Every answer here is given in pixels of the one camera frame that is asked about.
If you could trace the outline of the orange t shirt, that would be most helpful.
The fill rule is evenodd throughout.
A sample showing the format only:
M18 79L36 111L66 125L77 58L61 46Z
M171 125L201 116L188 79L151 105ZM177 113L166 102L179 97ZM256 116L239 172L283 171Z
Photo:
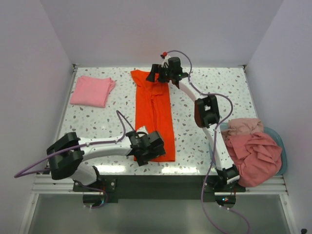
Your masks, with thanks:
M158 131L161 135L166 154L154 162L174 162L176 149L169 86L157 80L147 81L149 72L132 70L130 74L136 84L135 128L144 126L149 133Z

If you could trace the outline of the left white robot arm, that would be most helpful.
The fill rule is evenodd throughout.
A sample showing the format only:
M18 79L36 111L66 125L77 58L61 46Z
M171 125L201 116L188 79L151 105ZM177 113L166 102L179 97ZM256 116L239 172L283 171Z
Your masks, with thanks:
M84 138L70 132L47 149L53 180L71 178L83 186L98 181L99 171L86 160L105 156L134 156L139 166L164 155L164 141L157 131L150 134L130 131L112 138Z

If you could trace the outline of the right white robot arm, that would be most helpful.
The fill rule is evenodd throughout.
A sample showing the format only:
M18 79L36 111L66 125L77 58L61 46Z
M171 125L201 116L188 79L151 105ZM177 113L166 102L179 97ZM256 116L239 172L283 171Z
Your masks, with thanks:
M226 148L220 125L224 121L220 117L217 97L229 98L221 94L204 93L191 81L190 73L183 72L178 57L161 55L163 62L153 64L146 80L149 82L171 82L183 91L194 102L196 125L203 130L212 147L210 168L215 168L219 183L229 185L238 182L240 175Z

